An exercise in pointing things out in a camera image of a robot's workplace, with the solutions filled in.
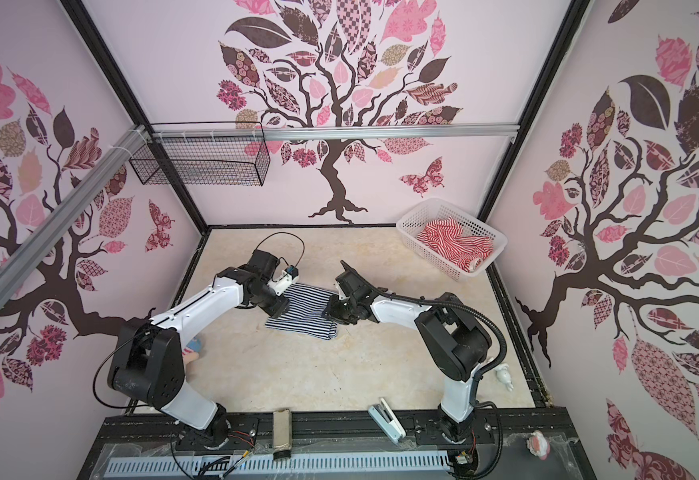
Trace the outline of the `silver rear aluminium bar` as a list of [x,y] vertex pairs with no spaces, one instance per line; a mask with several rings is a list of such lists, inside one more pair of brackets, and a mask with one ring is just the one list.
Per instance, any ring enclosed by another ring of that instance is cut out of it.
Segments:
[[222,129],[222,124],[216,129],[191,129],[190,124],[165,124],[164,129],[159,129],[159,124],[155,124],[152,128],[152,137],[161,142],[169,139],[303,141],[415,137],[515,138],[519,133],[519,125],[511,123],[247,129],[235,128],[235,124],[231,124],[229,129]]

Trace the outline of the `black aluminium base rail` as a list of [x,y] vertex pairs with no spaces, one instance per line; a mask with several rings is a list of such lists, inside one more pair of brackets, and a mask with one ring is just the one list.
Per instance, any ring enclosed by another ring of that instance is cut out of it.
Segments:
[[[451,448],[455,444],[441,430],[441,419],[435,410],[397,410],[395,416],[403,425],[405,439],[419,445]],[[231,432],[242,432],[251,442],[264,445],[273,440],[274,414],[230,413]],[[577,438],[577,430],[565,408],[501,408],[498,412],[479,410],[473,424],[465,430],[463,442],[487,445],[495,442],[497,424],[503,434],[531,434],[537,430],[547,437]],[[367,411],[297,412],[292,415],[292,435],[295,440],[381,438],[387,435],[371,419]],[[95,442],[162,442],[188,428],[163,414],[134,414],[107,418]]]

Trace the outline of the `red white striped tank top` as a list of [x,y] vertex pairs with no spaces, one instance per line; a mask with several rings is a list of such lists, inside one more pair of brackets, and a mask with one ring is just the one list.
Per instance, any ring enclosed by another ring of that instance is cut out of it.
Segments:
[[429,222],[417,240],[467,273],[474,272],[493,254],[491,237],[465,235],[453,218]]

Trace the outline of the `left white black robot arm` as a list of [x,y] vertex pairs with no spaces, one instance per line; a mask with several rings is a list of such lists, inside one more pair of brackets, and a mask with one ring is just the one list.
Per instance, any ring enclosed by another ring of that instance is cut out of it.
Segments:
[[271,318],[287,313],[290,300],[285,292],[298,281],[299,269],[290,265],[279,273],[280,265],[280,258],[256,249],[246,264],[218,273],[205,290],[183,303],[147,320],[127,322],[119,334],[107,384],[212,442],[223,442],[230,430],[227,410],[189,384],[184,351],[231,310],[259,308]]

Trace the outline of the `white plastic laundry basket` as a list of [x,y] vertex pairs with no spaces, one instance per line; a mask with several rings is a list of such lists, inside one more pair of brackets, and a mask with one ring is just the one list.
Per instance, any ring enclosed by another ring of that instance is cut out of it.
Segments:
[[439,198],[419,202],[396,224],[407,248],[455,281],[484,272],[507,247],[507,237]]

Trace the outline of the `navy white striped tank top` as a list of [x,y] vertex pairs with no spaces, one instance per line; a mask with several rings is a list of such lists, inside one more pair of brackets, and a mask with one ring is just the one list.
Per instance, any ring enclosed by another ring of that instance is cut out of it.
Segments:
[[333,296],[330,290],[296,283],[286,290],[284,296],[290,300],[289,310],[277,318],[269,318],[265,323],[267,328],[306,334],[325,341],[338,336],[338,324],[326,313]]

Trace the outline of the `grey rectangular block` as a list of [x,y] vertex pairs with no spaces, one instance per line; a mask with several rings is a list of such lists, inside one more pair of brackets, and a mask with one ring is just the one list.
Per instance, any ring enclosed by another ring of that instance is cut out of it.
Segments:
[[290,459],[293,450],[292,412],[289,409],[273,413],[273,460]]

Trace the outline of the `white stapler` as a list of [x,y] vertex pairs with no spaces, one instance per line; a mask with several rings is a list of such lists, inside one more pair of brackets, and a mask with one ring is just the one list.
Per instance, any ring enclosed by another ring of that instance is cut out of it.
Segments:
[[401,421],[395,416],[395,412],[389,407],[385,398],[379,398],[379,402],[369,406],[367,413],[393,444],[399,444],[407,435]]

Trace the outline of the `plush doll striped hat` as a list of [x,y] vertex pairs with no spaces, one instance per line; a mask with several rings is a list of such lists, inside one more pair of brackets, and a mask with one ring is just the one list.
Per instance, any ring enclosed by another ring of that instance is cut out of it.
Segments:
[[183,348],[183,362],[190,364],[197,361],[201,357],[202,342],[195,337]]

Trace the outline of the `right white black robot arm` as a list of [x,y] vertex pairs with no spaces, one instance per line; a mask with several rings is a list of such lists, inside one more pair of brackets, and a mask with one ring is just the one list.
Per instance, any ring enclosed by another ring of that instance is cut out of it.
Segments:
[[475,412],[485,407],[477,402],[479,382],[507,357],[501,329],[451,292],[435,299],[397,295],[373,286],[349,263],[341,264],[344,272],[336,277],[337,293],[330,297],[325,314],[343,325],[371,321],[419,332],[431,360],[445,375],[437,408],[439,428],[449,442],[466,440]]

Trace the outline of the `silver left aluminium bar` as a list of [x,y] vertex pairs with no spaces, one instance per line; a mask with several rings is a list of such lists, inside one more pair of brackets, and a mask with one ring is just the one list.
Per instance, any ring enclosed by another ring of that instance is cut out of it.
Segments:
[[143,125],[134,125],[127,130],[81,184],[19,246],[16,253],[0,268],[0,311],[98,192],[105,188],[105,184],[148,140],[149,133]]

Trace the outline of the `pink white small toy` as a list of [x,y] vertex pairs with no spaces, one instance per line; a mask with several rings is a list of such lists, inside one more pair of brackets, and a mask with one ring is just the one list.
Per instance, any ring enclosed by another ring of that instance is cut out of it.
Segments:
[[527,449],[529,449],[531,455],[541,460],[546,460],[551,453],[549,440],[541,431],[535,431],[527,438]]

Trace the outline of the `silver aluminium bar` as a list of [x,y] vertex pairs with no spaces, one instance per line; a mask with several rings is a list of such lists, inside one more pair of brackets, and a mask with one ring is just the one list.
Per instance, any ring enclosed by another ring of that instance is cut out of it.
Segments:
[[143,125],[134,125],[127,130],[81,184],[19,246],[16,253],[0,268],[0,311],[98,192],[105,188],[105,184],[148,140],[149,133]]
[[235,128],[235,124],[231,124],[229,129],[222,129],[222,124],[216,129],[191,129],[190,124],[165,124],[164,129],[159,129],[159,124],[155,124],[152,128],[152,137],[161,142],[169,139],[303,141],[415,137],[515,138],[519,133],[519,125],[511,123],[247,129]]

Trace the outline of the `small white figurine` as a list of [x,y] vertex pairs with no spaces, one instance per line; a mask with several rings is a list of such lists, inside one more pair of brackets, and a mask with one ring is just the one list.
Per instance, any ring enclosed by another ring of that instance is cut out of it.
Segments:
[[507,389],[509,392],[513,392],[515,390],[515,386],[513,386],[513,378],[511,378],[511,372],[509,372],[509,365],[507,363],[502,363],[499,364],[494,370],[493,374],[495,374],[495,378],[497,378],[497,381]]

